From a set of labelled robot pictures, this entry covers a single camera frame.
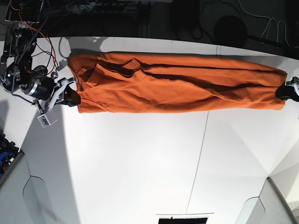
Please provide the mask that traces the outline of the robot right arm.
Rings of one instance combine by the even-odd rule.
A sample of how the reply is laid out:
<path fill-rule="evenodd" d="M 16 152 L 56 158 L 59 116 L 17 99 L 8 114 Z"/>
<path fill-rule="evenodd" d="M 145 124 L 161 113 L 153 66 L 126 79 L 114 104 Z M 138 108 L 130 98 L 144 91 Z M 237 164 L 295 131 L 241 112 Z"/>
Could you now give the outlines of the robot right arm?
<path fill-rule="evenodd" d="M 43 33 L 43 26 L 49 16 L 43 15 L 43 8 L 50 8 L 48 0 L 10 0 L 5 22 L 7 29 L 3 54 L 0 57 L 0 85 L 14 97 L 37 106 L 41 115 L 56 105 L 78 106 L 80 96 L 70 87 L 75 78 L 57 80 L 58 63 L 56 52 L 51 46 L 47 54 L 53 62 L 32 67 L 37 37 L 40 35 L 49 44 L 51 40 Z"/>

